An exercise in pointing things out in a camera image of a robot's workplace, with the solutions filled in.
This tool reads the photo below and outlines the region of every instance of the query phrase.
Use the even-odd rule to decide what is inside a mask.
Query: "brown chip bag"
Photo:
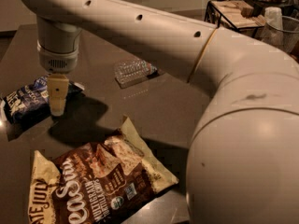
[[[54,164],[58,168],[56,172],[53,172]],[[34,169],[41,172],[32,179],[30,223],[120,223],[178,182],[153,156],[128,118],[118,133],[104,143],[88,143],[53,162],[48,161],[50,172],[39,165],[35,161]],[[55,186],[59,174],[59,185]],[[48,189],[43,198],[49,203],[44,209],[38,209],[40,222],[32,218],[32,210],[37,210],[34,201],[38,180]]]

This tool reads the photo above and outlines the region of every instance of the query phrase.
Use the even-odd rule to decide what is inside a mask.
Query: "bolt hole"
[[[84,7],[89,7],[91,5],[91,0],[88,0],[85,4],[84,4]]]
[[[142,16],[142,14],[140,14],[140,15],[138,15],[138,16],[136,17],[136,20],[137,20],[137,21],[141,21],[142,18],[143,18],[143,16]]]
[[[199,31],[197,31],[195,34],[194,34],[194,37],[200,37],[201,33]]]

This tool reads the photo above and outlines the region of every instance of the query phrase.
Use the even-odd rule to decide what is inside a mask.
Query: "dark table surface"
[[[47,73],[38,63],[36,26],[23,25],[0,63],[0,95],[32,84]],[[27,204],[34,150],[48,159],[90,141],[103,141],[131,118],[155,156],[179,179],[179,185],[148,203],[124,223],[187,223],[185,168],[192,131],[209,98],[168,74],[121,89],[114,64],[133,58],[105,40],[83,31],[78,67],[69,78],[85,86],[66,105],[63,119],[44,119],[16,135],[0,127],[1,223],[28,223]]]

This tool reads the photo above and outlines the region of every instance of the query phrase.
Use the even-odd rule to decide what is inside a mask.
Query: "snack bag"
[[[26,130],[50,115],[47,78],[40,77],[34,84],[21,87],[4,97],[3,113],[11,124],[20,124]],[[69,82],[66,99],[83,90],[80,84]]]
[[[52,218],[44,219],[44,224],[120,223],[178,183],[153,156],[128,118],[104,143],[86,144],[52,163],[61,176],[55,191],[47,196],[47,202],[53,203]],[[34,206],[31,201],[28,210]]]

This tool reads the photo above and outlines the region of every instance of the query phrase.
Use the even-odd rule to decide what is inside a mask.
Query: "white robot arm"
[[[294,59],[233,31],[119,0],[22,1],[37,15],[40,61],[54,74],[54,115],[64,111],[61,84],[76,66],[81,28],[193,86],[208,77],[217,91],[187,163],[191,222],[299,223]]]

